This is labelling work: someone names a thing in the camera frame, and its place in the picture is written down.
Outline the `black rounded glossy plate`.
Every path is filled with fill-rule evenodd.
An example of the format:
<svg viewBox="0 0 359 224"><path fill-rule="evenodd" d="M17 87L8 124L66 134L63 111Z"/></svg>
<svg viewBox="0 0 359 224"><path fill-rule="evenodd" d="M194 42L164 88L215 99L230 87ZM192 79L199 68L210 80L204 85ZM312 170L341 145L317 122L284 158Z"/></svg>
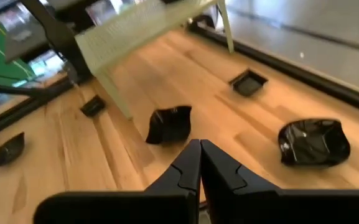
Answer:
<svg viewBox="0 0 359 224"><path fill-rule="evenodd" d="M333 118L298 119L277 135L281 162L286 166L336 166L351 154L342 122Z"/></svg>

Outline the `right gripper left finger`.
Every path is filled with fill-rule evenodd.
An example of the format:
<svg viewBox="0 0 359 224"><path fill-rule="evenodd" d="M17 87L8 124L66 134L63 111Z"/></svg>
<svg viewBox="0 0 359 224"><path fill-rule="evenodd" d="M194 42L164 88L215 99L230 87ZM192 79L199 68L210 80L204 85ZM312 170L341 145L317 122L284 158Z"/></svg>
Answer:
<svg viewBox="0 0 359 224"><path fill-rule="evenodd" d="M55 194L37 206L33 224L197 224L200 160L193 139L145 190Z"/></svg>

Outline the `small black square plate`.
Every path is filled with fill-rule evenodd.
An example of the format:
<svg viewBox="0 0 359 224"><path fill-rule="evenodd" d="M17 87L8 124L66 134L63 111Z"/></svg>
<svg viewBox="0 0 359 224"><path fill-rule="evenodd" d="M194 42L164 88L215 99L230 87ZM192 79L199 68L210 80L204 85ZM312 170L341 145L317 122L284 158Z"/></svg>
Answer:
<svg viewBox="0 0 359 224"><path fill-rule="evenodd" d="M92 118L100 111L103 111L105 107L105 101L99 95L95 95L92 99L88 100L82 107L80 107L80 111L86 117Z"/></svg>
<svg viewBox="0 0 359 224"><path fill-rule="evenodd" d="M249 97L261 89L268 81L253 70L246 69L228 83L232 89L242 96Z"/></svg>

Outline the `pale green perforated shelf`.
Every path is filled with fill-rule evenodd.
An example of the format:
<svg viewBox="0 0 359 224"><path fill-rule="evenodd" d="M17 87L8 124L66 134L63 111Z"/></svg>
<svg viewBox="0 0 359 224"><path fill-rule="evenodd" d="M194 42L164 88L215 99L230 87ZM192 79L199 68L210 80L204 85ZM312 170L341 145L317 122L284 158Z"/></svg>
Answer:
<svg viewBox="0 0 359 224"><path fill-rule="evenodd" d="M145 0L75 36L91 74L127 119L133 116L110 79L110 68L131 52L213 5L218 5L221 10L228 51L233 53L235 48L225 0L178 0L170 4L162 0Z"/></svg>

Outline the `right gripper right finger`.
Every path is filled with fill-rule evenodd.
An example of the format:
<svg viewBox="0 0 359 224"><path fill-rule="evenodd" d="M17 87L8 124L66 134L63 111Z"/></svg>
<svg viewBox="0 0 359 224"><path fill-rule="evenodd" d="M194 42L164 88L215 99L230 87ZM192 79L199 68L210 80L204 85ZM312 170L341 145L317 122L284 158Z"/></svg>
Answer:
<svg viewBox="0 0 359 224"><path fill-rule="evenodd" d="M359 190L282 189L211 141L200 143L213 224L359 224Z"/></svg>

